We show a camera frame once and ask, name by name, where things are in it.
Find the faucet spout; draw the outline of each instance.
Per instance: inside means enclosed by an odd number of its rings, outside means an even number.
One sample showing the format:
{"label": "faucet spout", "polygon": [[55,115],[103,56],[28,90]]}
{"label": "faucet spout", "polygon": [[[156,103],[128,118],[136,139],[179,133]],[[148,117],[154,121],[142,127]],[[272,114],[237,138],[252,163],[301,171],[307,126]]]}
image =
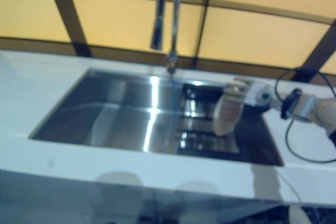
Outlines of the faucet spout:
{"label": "faucet spout", "polygon": [[[162,49],[164,6],[165,0],[156,0],[155,22],[151,40],[151,48],[155,50]],[[175,72],[175,64],[177,61],[176,41],[179,26],[179,10],[180,0],[173,0],[172,40],[171,48],[167,55],[167,70],[169,73]]]}

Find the countertop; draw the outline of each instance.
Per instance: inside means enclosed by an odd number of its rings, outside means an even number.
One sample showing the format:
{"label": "countertop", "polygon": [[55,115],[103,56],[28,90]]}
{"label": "countertop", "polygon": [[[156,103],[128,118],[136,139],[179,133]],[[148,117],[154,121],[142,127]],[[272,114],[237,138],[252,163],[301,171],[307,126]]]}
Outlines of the countertop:
{"label": "countertop", "polygon": [[[290,154],[285,145],[289,121],[282,120],[273,109],[264,113],[264,118],[284,167],[30,140],[28,136],[33,129],[89,68],[156,76],[166,75],[166,70],[33,52],[2,50],[0,53],[0,169],[86,182],[100,182],[104,178],[104,183],[336,205],[336,164],[312,164]],[[178,69],[176,77],[224,84],[234,75]],[[332,96],[328,87],[287,81],[281,83],[279,90],[290,92],[296,87],[322,98]],[[336,149],[318,126],[296,122],[289,138],[302,156],[336,157]],[[104,176],[113,173],[132,174],[137,179]]]}

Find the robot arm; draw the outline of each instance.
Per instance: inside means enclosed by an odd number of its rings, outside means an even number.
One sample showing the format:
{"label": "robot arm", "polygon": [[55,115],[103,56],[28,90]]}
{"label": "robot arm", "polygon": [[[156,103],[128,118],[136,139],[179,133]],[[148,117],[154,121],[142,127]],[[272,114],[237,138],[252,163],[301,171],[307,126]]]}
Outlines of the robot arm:
{"label": "robot arm", "polygon": [[336,147],[336,99],[319,99],[312,94],[295,89],[290,94],[275,94],[268,84],[236,78],[228,83],[223,96],[231,102],[250,105],[265,112],[270,108],[281,111],[281,118],[292,118],[301,122],[315,123],[326,130],[327,136]]}

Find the stainless steel sink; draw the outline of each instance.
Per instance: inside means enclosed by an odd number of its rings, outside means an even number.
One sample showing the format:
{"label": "stainless steel sink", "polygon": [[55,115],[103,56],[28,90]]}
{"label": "stainless steel sink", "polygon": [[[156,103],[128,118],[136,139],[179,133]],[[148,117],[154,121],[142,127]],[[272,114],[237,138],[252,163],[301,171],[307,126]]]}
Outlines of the stainless steel sink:
{"label": "stainless steel sink", "polygon": [[222,85],[89,70],[30,138],[281,165],[262,117],[251,108],[244,108],[234,133],[213,133]]}

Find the black cable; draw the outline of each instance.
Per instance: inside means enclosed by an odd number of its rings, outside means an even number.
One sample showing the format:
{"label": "black cable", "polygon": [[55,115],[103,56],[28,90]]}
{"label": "black cable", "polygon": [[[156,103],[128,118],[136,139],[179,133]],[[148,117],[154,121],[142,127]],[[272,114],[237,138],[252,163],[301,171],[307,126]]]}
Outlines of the black cable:
{"label": "black cable", "polygon": [[299,158],[299,159],[302,159],[304,161],[307,161],[307,162],[311,162],[311,163],[318,163],[318,164],[327,164],[327,163],[332,163],[332,162],[335,162],[336,161],[336,158],[334,159],[330,159],[330,160],[313,160],[313,159],[309,159],[309,158],[305,158],[305,157],[302,157],[300,156],[299,154],[297,154],[289,145],[289,140],[288,140],[288,135],[289,135],[289,130],[290,128],[292,127],[293,125],[293,122],[295,120],[292,119],[289,123],[289,125],[287,126],[287,129],[286,129],[286,136],[285,136],[285,141],[286,141],[286,146],[289,150],[289,152],[291,154],[293,154],[295,157]]}
{"label": "black cable", "polygon": [[[289,69],[289,70],[286,70],[283,74],[281,74],[277,80],[276,80],[276,83],[275,83],[275,86],[274,86],[274,92],[275,92],[275,95],[277,96],[277,98],[281,101],[281,102],[284,102],[284,100],[280,97],[279,93],[278,93],[278,83],[279,81],[285,76],[287,75],[288,73],[292,72],[292,71],[299,71],[299,70],[304,70],[304,68],[302,67],[298,67],[298,68],[293,68],[293,69]],[[312,70],[314,71],[315,73],[318,73],[321,78],[326,82],[326,84],[328,85],[328,87],[330,88],[332,94],[334,95],[334,97],[336,98],[336,93],[331,85],[331,83],[329,82],[328,78],[323,74],[321,73],[319,70],[317,69],[309,69],[309,70]],[[302,159],[304,161],[307,161],[307,162],[311,162],[311,163],[318,163],[318,164],[327,164],[327,163],[332,163],[332,162],[336,162],[336,158],[334,159],[330,159],[330,160],[313,160],[313,159],[309,159],[309,158],[305,158],[305,157],[302,157],[300,156],[299,154],[297,154],[290,146],[289,144],[289,140],[288,140],[288,135],[289,135],[289,131],[294,123],[294,119],[291,120],[291,122],[289,123],[289,125],[287,126],[287,129],[286,129],[286,135],[285,135],[285,142],[286,142],[286,146],[289,150],[289,152],[291,154],[293,154],[295,157],[299,158],[299,159]]]}

